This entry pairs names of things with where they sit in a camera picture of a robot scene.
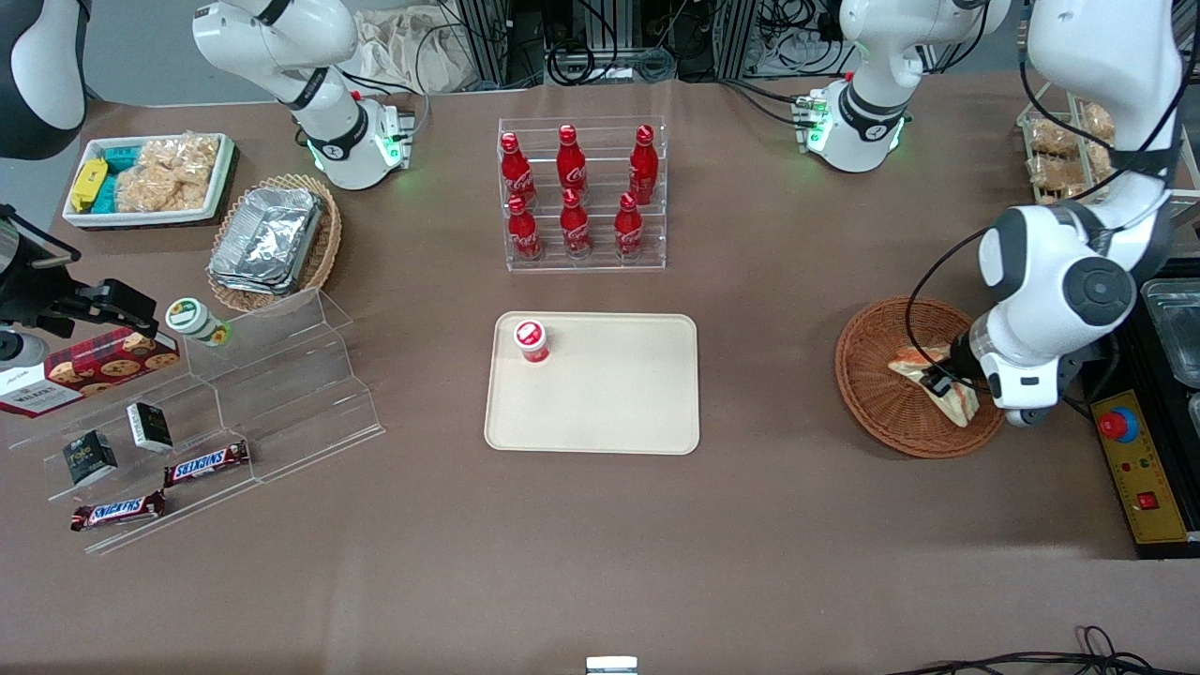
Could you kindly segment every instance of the wicker basket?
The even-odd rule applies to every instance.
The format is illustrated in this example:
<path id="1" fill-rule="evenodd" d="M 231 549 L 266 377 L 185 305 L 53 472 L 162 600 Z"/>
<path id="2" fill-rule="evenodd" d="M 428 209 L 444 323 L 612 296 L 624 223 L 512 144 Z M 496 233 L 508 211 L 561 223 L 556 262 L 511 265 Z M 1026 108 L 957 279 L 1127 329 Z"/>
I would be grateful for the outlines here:
<path id="1" fill-rule="evenodd" d="M 907 297 L 889 298 L 854 315 L 838 339 L 834 368 L 841 398 L 854 418 L 876 438 L 919 458 L 955 458 L 982 448 L 1003 422 L 986 394 L 966 428 L 955 425 L 920 384 L 888 369 L 896 350 L 908 345 L 904 310 Z M 912 307 L 912 329 L 922 346 L 950 342 L 971 325 L 959 310 L 920 299 Z"/>
<path id="2" fill-rule="evenodd" d="M 322 213 L 320 222 L 317 225 L 317 235 L 313 237 L 312 246 L 308 249 L 308 257 L 305 261 L 304 271 L 300 274 L 300 285 L 296 287 L 296 292 L 307 288 L 320 288 L 325 285 L 329 273 L 334 269 L 337 246 L 342 243 L 342 216 L 337 213 L 337 204 L 334 202 L 334 196 L 330 195 L 329 189 L 319 180 L 307 175 L 287 174 L 268 178 L 244 192 L 241 197 L 238 197 L 238 202 L 226 213 L 224 220 L 221 221 L 221 229 L 217 231 L 216 239 L 212 243 L 212 251 L 216 252 L 217 246 L 221 245 L 221 239 L 224 238 L 226 232 L 229 229 L 229 221 L 233 220 L 234 211 L 238 210 L 238 207 L 241 205 L 252 190 L 259 187 L 283 187 L 287 190 L 302 187 L 324 199 L 325 210 Z M 212 277 L 209 277 L 209 286 L 212 287 L 212 293 L 217 297 L 217 300 L 221 300 L 222 305 L 244 312 L 264 307 L 286 297 L 226 288 L 214 281 Z"/>

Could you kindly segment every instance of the red switch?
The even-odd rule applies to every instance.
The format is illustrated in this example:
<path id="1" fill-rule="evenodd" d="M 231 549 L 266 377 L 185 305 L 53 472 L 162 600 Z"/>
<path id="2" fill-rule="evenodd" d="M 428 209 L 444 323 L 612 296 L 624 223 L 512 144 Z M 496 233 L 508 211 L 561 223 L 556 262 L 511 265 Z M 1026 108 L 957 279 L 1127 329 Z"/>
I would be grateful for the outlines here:
<path id="1" fill-rule="evenodd" d="M 1116 441 L 1129 431 L 1129 423 L 1126 422 L 1121 413 L 1106 412 L 1097 422 L 1100 426 L 1100 434 L 1104 434 L 1105 438 Z"/>
<path id="2" fill-rule="evenodd" d="M 1138 507 L 1141 510 L 1152 510 L 1158 508 L 1158 497 L 1154 492 L 1138 492 Z"/>

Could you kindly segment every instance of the robotic arm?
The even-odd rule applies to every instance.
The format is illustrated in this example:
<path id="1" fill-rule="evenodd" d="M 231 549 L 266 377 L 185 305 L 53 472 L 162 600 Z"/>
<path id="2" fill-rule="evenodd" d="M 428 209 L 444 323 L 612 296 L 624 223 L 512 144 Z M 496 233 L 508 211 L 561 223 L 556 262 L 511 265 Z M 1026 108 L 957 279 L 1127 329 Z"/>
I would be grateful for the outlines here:
<path id="1" fill-rule="evenodd" d="M 926 65 L 918 44 L 950 44 L 990 34 L 1009 0 L 844 0 L 841 29 L 862 62 L 853 79 L 814 89 L 799 103 L 812 125 L 805 148 L 834 168 L 860 173 L 895 148 L 901 119 Z"/>
<path id="2" fill-rule="evenodd" d="M 1057 404 L 1078 372 L 1063 359 L 1115 330 L 1165 262 L 1171 226 L 1160 209 L 1180 151 L 1171 106 L 1182 66 L 1170 0 L 1038 0 L 1030 26 L 1038 71 L 1109 110 L 1114 163 L 1130 168 L 1100 204 L 1016 207 L 983 238 L 979 267 L 997 305 L 955 341 L 943 366 L 985 380 L 1015 424 Z"/>
<path id="3" fill-rule="evenodd" d="M 79 58 L 90 0 L 0 2 L 0 157 L 41 160 L 62 151 L 84 118 Z M 38 240 L 65 256 L 55 256 Z M 76 321 L 126 325 L 157 334 L 155 301 L 115 279 L 88 286 L 66 270 L 79 251 L 0 203 L 0 325 L 20 323 L 70 338 Z M 0 334 L 0 366 L 20 339 Z"/>
<path id="4" fill-rule="evenodd" d="M 356 101 L 331 67 L 358 46 L 354 18 L 340 0 L 212 2 L 196 11 L 192 36 L 210 64 L 292 110 L 317 166 L 338 187 L 371 187 L 400 167 L 396 108 Z"/>

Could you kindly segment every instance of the table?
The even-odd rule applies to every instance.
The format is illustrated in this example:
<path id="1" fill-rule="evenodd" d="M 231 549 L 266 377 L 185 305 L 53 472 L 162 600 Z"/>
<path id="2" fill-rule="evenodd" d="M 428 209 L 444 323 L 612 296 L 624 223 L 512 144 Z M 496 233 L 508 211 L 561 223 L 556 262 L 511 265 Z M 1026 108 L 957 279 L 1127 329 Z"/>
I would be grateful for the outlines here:
<path id="1" fill-rule="evenodd" d="M 781 90 L 804 91 L 812 82 Z M 1076 647 L 1106 626 L 1200 667 L 1200 563 L 1138 562 L 1070 411 L 983 450 L 908 460 L 844 408 L 832 357 L 862 306 L 1030 199 L 1015 76 L 928 78 L 878 171 L 835 173 L 715 85 L 438 97 L 413 168 L 337 192 L 326 291 L 388 432 L 113 555 L 85 557 L 40 461 L 0 459 L 0 659 L 14 673 L 886 673 Z M 505 271 L 498 117 L 664 114 L 671 250 L 655 274 Z M 277 104 L 97 106 L 85 137 L 229 133 L 235 193 L 312 173 Z M 208 297 L 211 228 L 79 233 L 79 279 Z M 961 255 L 928 293 L 990 300 Z M 700 327 L 691 455 L 491 450 L 492 325 L 509 310 L 683 312 Z"/>

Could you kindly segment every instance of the white jar with green lid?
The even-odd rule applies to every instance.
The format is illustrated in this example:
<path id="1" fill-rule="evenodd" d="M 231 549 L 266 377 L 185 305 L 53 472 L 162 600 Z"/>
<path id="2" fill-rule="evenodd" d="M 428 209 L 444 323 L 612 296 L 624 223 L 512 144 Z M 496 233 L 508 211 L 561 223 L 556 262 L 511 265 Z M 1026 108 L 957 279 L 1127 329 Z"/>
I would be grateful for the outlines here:
<path id="1" fill-rule="evenodd" d="M 167 325 L 208 347 L 220 347 L 229 341 L 229 324 L 212 316 L 209 307 L 196 298 L 180 298 L 167 307 Z"/>

